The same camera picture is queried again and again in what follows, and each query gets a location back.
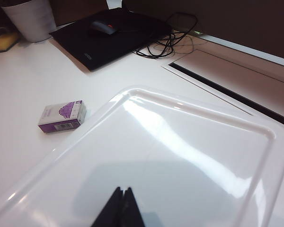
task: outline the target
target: yellow object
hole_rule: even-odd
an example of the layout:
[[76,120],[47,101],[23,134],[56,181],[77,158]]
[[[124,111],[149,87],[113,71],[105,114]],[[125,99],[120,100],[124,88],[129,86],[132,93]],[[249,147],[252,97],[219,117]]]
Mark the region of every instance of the yellow object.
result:
[[0,35],[0,52],[8,51],[18,41],[19,34],[17,32]]

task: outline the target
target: black laptop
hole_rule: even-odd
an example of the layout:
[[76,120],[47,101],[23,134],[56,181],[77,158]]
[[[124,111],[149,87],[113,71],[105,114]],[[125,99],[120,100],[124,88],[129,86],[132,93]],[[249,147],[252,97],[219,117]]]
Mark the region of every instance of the black laptop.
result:
[[[117,31],[111,35],[93,31],[90,25],[94,21],[103,21]],[[165,22],[124,8],[115,8],[101,11],[50,34],[89,70],[94,70],[170,32],[171,27]]]

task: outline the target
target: barcode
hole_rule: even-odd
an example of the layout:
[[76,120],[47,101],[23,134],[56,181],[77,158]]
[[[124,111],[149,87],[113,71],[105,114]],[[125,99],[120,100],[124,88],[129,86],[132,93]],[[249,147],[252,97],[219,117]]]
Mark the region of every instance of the barcode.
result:
[[72,129],[74,126],[71,123],[54,125],[56,130]]

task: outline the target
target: black object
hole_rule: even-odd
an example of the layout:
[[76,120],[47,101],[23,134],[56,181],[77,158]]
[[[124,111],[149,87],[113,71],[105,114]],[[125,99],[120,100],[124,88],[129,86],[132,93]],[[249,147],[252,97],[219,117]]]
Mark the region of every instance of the black object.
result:
[[89,28],[108,35],[111,35],[118,30],[115,26],[98,20],[91,22]]
[[[112,24],[118,31],[112,35],[102,32],[91,34],[88,31],[92,21]],[[94,70],[170,32],[171,27],[158,19],[115,8],[101,11],[50,34],[89,70]]]
[[231,91],[231,90],[229,90],[225,87],[222,87],[221,85],[216,84],[209,79],[201,77],[200,75],[198,75],[198,74],[196,74],[196,73],[194,73],[190,70],[187,70],[187,69],[185,69],[185,68],[183,68],[183,67],[181,67],[181,66],[179,66],[175,63],[171,63],[170,66],[173,67],[174,69],[177,69],[180,72],[183,72],[186,75],[189,75],[190,77],[195,78],[195,79],[199,80],[200,82],[202,82],[202,83],[204,83],[204,84],[206,84],[206,85],[208,85],[208,86],[210,86],[210,87],[212,87],[212,88],[214,88],[214,89],[216,89],[216,90],[218,90],[218,91],[220,91],[220,92],[222,92],[222,93],[224,93],[224,94],[226,94],[226,95],[228,95],[228,96],[230,96],[230,97],[232,97],[236,100],[238,100],[239,102],[244,103],[245,105],[248,105],[249,107],[265,114],[266,116],[268,116],[272,119],[275,119],[276,121],[284,124],[284,116],[282,116],[282,115],[280,115],[280,114],[278,114],[274,111],[271,111],[270,109],[254,102],[250,99],[247,99],[247,98],[245,98],[245,97],[243,97],[243,96],[241,96],[241,95],[239,95],[239,94],[237,94],[237,93],[235,93],[235,92],[233,92],[233,91]]
[[145,227],[132,189],[117,187],[91,227]]

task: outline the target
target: black cable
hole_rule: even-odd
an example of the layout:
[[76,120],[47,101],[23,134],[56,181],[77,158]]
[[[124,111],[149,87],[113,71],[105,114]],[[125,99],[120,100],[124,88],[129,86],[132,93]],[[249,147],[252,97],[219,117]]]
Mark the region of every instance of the black cable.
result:
[[195,23],[193,24],[193,26],[185,32],[171,32],[168,37],[166,38],[161,38],[159,40],[154,41],[156,44],[158,45],[162,45],[164,46],[163,50],[161,51],[161,53],[159,54],[153,54],[150,50],[150,45],[147,45],[147,50],[149,54],[145,54],[142,53],[140,50],[143,49],[143,47],[135,50],[135,54],[141,56],[141,57],[145,57],[145,58],[151,58],[151,59],[157,59],[157,58],[162,58],[162,57],[166,57],[168,55],[171,55],[175,52],[174,50],[174,46],[179,43],[198,23],[198,19],[195,15],[192,14],[187,14],[187,13],[182,13],[182,12],[176,12],[172,15],[170,15],[165,23],[168,23],[168,21],[173,18],[175,15],[185,15],[185,16],[189,16],[189,17],[193,17],[195,19]]

